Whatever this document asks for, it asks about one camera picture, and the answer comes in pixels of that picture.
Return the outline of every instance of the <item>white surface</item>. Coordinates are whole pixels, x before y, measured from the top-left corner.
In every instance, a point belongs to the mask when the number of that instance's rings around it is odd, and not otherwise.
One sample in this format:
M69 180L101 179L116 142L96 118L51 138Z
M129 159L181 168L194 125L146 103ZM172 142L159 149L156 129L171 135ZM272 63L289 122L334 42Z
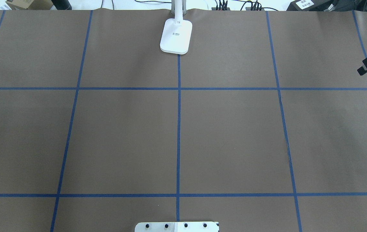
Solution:
M262 7L272 7L278 10L286 10L289 6L289 3L292 0L259 0L262 4ZM73 9L98 9L101 7L101 0L69 0ZM113 0L115 5L115 9L170 9L170 3L137 3L134 0ZM5 4L5 0L0 0L0 9L1 6ZM228 7L231 10L240 10L243 2L238 2L234 0L228 0ZM187 0L186 8L187 9L211 9L215 7L215 0ZM111 0L104 0L103 7L107 9L112 9Z
M160 49L166 53L186 54L189 50L190 36L192 35L192 23L176 19L168 19L163 28Z
M301 9L306 9L306 8L314 5L314 3L311 0L301 0L301 1L297 2L296 4Z
M138 223L135 232L218 232L219 226L215 222L164 222L164 223Z

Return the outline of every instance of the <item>white label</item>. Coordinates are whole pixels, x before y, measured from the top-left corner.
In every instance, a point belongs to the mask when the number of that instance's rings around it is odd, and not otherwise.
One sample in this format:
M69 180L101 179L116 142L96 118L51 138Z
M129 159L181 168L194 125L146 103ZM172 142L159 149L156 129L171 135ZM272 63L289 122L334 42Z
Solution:
M306 9L310 6L313 6L314 3L311 0L301 0L299 2L296 2L296 4L301 8L301 9Z

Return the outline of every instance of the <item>cardboard box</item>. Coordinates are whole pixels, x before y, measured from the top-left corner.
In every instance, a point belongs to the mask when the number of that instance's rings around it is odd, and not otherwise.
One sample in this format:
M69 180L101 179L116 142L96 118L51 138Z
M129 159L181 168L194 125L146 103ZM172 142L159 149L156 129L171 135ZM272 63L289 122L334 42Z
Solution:
M51 0L7 0L11 9L51 9Z

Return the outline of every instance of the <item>gray tabletop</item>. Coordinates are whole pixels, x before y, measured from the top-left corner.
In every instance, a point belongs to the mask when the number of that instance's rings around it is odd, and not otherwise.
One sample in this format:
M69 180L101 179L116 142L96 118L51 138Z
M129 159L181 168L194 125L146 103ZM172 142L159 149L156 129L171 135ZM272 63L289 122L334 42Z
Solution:
M367 231L366 12L0 11L0 231Z

